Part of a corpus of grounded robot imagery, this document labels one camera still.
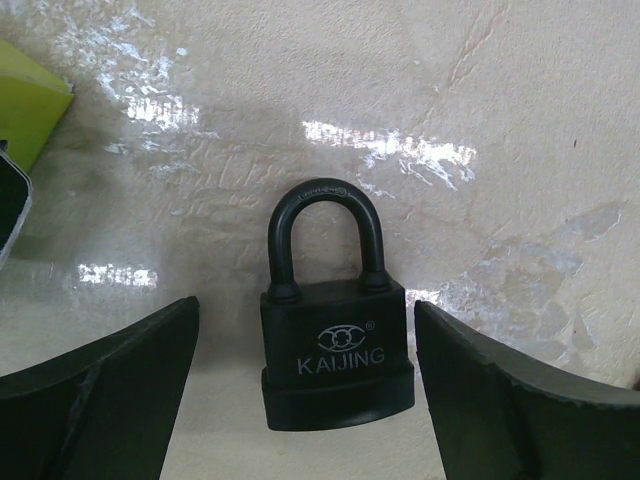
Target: padlock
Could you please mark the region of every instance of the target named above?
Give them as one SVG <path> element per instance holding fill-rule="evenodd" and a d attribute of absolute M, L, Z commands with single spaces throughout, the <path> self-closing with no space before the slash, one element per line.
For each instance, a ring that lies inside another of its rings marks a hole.
<path fill-rule="evenodd" d="M 291 229 L 305 207 L 321 201 L 339 203 L 355 217 L 362 273 L 299 286 Z M 369 198 L 332 178 L 298 185 L 271 216 L 268 251 L 271 284 L 260 310 L 269 428 L 350 427 L 411 408 L 415 379 L 407 353 L 405 291 L 385 270 L 382 227 Z"/>

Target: padlock base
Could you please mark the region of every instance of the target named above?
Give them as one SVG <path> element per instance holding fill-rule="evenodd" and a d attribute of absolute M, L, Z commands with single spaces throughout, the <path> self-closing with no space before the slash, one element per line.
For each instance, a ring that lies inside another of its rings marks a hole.
<path fill-rule="evenodd" d="M 390 417 L 415 404 L 413 364 L 392 375 L 356 384 L 311 389 L 269 385 L 262 371 L 262 394 L 271 430 L 308 432 L 353 427 Z"/>

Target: plastic-covered surface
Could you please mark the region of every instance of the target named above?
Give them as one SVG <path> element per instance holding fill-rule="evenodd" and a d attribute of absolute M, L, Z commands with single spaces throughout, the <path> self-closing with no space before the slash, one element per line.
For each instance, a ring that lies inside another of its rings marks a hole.
<path fill-rule="evenodd" d="M 201 341 L 163 479 L 443 478 L 421 395 L 363 427 L 267 430 L 267 225 L 312 177 L 368 191 L 408 303 L 631 385 L 636 3 L 4 0 L 0 11 L 3 36 L 76 93 L 31 171 L 34 206 L 0 272 L 1 373 L 198 295 Z M 360 270 L 339 208 L 305 210 L 293 244 L 300 283 Z"/>

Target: yellow-green object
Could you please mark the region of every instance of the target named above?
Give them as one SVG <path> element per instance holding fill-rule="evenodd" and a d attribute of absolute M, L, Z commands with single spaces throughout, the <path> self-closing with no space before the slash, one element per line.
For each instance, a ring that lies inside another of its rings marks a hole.
<path fill-rule="evenodd" d="M 0 141 L 28 172 L 73 99 L 71 87 L 0 39 Z"/>

